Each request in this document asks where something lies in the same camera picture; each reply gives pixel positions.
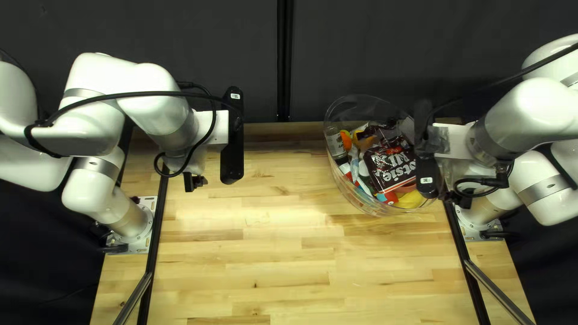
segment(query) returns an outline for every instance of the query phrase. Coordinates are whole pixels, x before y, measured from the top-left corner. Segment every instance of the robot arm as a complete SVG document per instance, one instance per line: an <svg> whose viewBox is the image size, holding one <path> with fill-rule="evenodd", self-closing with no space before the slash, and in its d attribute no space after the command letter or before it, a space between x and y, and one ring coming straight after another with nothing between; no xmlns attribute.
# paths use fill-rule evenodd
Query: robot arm
<svg viewBox="0 0 578 325"><path fill-rule="evenodd" d="M225 149L223 156L234 162L221 159L221 180L231 184L243 176L242 122L230 119L226 109L197 112L189 108L184 97L166 95L93 101L65 111L50 127L28 127L31 137L27 138L26 127L36 120L31 82L17 67L0 62L0 86L5 86L0 87L0 178L51 191L63 180L71 156L77 157L62 192L63 204L107 225L121 243L145 240L152 223L150 211L132 202L116 186L124 162L124 153L117 147L124 115L165 152L163 160L170 170L183 169L189 178L191 173L200 175L206 147L217 145ZM235 100L242 106L241 92L235 89L237 93L229 94L230 101L221 102L228 105ZM59 109L87 98L139 91L180 89L158 65L84 53L72 65ZM185 165L191 150L194 155Z"/></svg>
<svg viewBox="0 0 578 325"><path fill-rule="evenodd" d="M575 49L576 43L578 34L546 44L526 59L523 68L571 46ZM485 226L521 204L545 226L578 215L574 203L578 190L570 185L578 180L578 50L524 79L473 125L434 124L448 134L450 150L434 156L450 188L457 179L491 177L498 163L514 162L508 189L472 198L470 206L460 210L470 226ZM570 182L547 157L532 150L551 142L552 156ZM488 189L478 184L468 187Z"/></svg>

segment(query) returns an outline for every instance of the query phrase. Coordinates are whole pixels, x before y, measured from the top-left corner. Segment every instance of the transparent bowl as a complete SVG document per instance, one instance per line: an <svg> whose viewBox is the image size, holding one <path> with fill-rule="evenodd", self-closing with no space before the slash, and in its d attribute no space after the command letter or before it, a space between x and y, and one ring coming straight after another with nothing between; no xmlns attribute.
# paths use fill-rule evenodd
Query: transparent bowl
<svg viewBox="0 0 578 325"><path fill-rule="evenodd" d="M331 104L325 114L323 126L324 130L331 125L334 125L339 130L353 130L369 121L386 121L391 119L396 119L398 121L397 125L400 125L402 121L406 121L404 125L407 125L407 119L409 119L413 125L411 116L383 99L369 95L347 95L337 99ZM400 130L404 137L413 143L413 127L401 127ZM331 172L337 187L351 204L364 213L377 217L396 215L419 210L435 201L435 199L421 197L421 202L417 204L417 207L411 209L380 202L374 196L363 192L349 181L331 157L329 146L326 146L326 148Z"/></svg>

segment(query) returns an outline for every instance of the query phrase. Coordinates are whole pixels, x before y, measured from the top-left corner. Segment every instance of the orange toy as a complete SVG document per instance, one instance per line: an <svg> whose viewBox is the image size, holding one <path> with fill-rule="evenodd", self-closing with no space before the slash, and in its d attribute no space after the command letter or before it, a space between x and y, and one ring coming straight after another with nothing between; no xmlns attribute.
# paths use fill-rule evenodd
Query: orange toy
<svg viewBox="0 0 578 325"><path fill-rule="evenodd" d="M341 130L339 133L341 134L341 140L343 141L343 148L346 151L351 150L351 135L349 132L347 130Z"/></svg>
<svg viewBox="0 0 578 325"><path fill-rule="evenodd" d="M364 152L377 142L377 136L372 135L372 136L368 136L365 139L358 140L357 134L359 132L363 132L363 131L358 130L358 131L353 132L353 144L356 145L360 149L361 152Z"/></svg>

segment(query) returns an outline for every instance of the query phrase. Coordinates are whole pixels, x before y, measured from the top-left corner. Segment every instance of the wooden table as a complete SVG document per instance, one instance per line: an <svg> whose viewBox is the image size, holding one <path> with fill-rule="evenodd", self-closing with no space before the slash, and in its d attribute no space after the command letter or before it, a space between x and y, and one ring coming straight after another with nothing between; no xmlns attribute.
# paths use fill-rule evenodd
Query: wooden table
<svg viewBox="0 0 578 325"><path fill-rule="evenodd" d="M169 181L149 324L477 323L440 202L362 214L334 184L320 123L248 124L245 137L237 183L220 183L218 153L209 153L208 185L185 193L181 177ZM128 195L157 194L156 152L135 134ZM507 260L496 269L501 284L523 293L505 243L492 245ZM106 256L91 324L112 323L146 257Z"/></svg>

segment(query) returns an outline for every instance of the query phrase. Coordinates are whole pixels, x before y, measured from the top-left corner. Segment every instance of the metal mounting plate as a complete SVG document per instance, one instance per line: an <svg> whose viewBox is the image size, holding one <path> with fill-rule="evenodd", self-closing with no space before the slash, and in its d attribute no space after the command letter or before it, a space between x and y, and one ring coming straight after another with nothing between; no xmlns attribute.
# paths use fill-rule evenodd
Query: metal mounting plate
<svg viewBox="0 0 578 325"><path fill-rule="evenodd" d="M144 230L144 235L137 238L122 238L118 234L112 234L106 239L106 246L128 244L128 250L123 253L108 253L109 255L147 254L149 252L150 240L154 214L157 210L157 196L138 197L140 199L139 208L147 212L148 225Z"/></svg>
<svg viewBox="0 0 578 325"><path fill-rule="evenodd" d="M480 236L480 231L491 230L491 231L502 231L502 224L499 219L494 219L488 224L483 226L478 226L472 224L462 217L462 211L458 205L454 205L455 215L458 216L458 224L460 225L460 230L462 236L464 236L464 241L466 242L485 242L485 241L502 241L503 238L482 238Z"/></svg>

